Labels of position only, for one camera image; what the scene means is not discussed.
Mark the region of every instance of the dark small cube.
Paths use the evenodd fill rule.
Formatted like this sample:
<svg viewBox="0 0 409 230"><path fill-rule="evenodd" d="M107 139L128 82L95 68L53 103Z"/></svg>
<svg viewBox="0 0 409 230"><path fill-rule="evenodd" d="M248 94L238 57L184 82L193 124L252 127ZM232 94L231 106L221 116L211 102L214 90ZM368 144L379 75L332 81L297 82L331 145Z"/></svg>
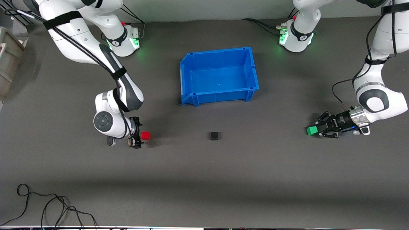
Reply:
<svg viewBox="0 0 409 230"><path fill-rule="evenodd" d="M219 133L218 132L211 132L210 133L210 140L219 140Z"/></svg>

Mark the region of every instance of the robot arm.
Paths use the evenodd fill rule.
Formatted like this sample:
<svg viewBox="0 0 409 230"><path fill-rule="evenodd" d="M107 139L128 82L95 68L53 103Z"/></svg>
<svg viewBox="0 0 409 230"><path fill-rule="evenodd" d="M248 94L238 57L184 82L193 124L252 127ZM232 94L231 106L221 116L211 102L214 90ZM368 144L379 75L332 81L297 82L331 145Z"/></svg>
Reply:
<svg viewBox="0 0 409 230"><path fill-rule="evenodd" d="M66 16L67 13L77 11L77 9L86 8L85 1L81 0L36 0L38 4L38 11L45 20L53 20L57 17ZM100 11L105 10L104 6L112 10L122 5L122 0L98 0L87 1L92 4L98 4ZM122 26L116 16L107 14L104 16L95 16L96 10L86 8L83 12L87 15L91 21L99 21L97 24L102 27L107 36L110 36L113 42L114 52L124 54L124 51L128 52L128 55L136 50L133 46L134 40L132 33L129 33L131 29ZM111 18L111 22L106 24L102 23L102 20ZM112 77L117 82L117 88L104 93L101 93L95 98L95 106L97 113L94 117L95 128L104 135L107 135L108 143L110 145L115 144L116 139L128 138L128 143L131 147L140 148L139 138L139 119L132 117L131 120L124 117L124 112L137 110L141 107L144 97L142 91L129 77L125 68L115 57L111 49L100 44L95 37L91 34L82 17L71 18L64 23L56 26L62 32L66 33L69 37L80 43L83 47L90 51L92 55L97 57L112 73ZM79 48L72 45L67 39L60 36L52 28L48 30L53 41L57 45L61 53L67 58L80 62L97 64L95 60L87 56Z"/></svg>
<svg viewBox="0 0 409 230"><path fill-rule="evenodd" d="M369 135L369 125L400 115L408 110L400 92L386 88L381 71L390 55L409 50L409 0L389 0L382 8L383 16L365 64L353 81L359 106L337 115L325 112L316 126L309 127L309 135L337 138L339 131L352 131L355 135ZM395 12L394 26L392 13Z"/></svg>

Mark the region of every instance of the blue container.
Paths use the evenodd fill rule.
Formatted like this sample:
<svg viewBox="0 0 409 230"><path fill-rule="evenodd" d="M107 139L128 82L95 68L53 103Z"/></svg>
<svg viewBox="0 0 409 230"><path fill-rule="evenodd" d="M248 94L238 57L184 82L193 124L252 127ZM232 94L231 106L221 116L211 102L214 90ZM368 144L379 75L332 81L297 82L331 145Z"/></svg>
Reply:
<svg viewBox="0 0 409 230"><path fill-rule="evenodd" d="M182 105L243 100L258 90L251 47L187 54L180 62Z"/></svg>

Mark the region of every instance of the cable connector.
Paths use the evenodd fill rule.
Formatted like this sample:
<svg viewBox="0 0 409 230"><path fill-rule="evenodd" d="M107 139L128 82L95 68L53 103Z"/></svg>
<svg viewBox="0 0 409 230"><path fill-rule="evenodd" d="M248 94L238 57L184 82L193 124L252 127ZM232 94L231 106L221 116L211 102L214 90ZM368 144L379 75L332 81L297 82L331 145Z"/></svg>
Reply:
<svg viewBox="0 0 409 230"><path fill-rule="evenodd" d="M276 29L282 30L282 31L287 31L287 27L284 25L276 25Z"/></svg>

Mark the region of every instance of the red block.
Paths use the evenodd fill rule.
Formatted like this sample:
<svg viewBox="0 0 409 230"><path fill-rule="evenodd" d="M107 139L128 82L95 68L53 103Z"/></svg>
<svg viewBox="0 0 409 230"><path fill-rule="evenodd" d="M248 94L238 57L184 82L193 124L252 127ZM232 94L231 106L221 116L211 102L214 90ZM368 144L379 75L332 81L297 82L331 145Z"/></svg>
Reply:
<svg viewBox="0 0 409 230"><path fill-rule="evenodd" d="M142 140L150 140L151 139L151 133L147 131L141 132L141 139Z"/></svg>

